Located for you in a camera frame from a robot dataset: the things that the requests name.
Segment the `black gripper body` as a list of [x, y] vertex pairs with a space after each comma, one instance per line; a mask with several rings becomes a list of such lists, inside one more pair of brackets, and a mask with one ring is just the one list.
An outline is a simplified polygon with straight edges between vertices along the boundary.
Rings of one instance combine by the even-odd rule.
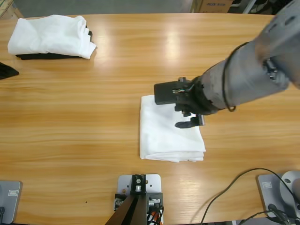
[[204, 94], [202, 78], [196, 77], [188, 80], [185, 77], [178, 79], [178, 89], [174, 91], [176, 96], [175, 111], [181, 111], [184, 117], [194, 114], [200, 121], [199, 126], [204, 125], [204, 116], [216, 113], [216, 107]]

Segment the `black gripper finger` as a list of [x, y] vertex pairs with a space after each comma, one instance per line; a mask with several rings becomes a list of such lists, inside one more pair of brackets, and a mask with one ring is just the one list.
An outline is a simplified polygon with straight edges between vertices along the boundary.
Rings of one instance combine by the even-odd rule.
[[19, 72], [17, 70], [15, 70], [14, 68], [12, 68], [6, 64], [0, 63], [0, 79], [1, 80], [10, 78], [13, 76], [17, 76], [17, 75], [19, 75]]
[[180, 128], [180, 129], [186, 129], [186, 128], [197, 127], [199, 125], [200, 125], [199, 118], [198, 117], [192, 117], [192, 118], [190, 118], [190, 121], [177, 122], [175, 124], [175, 127]]

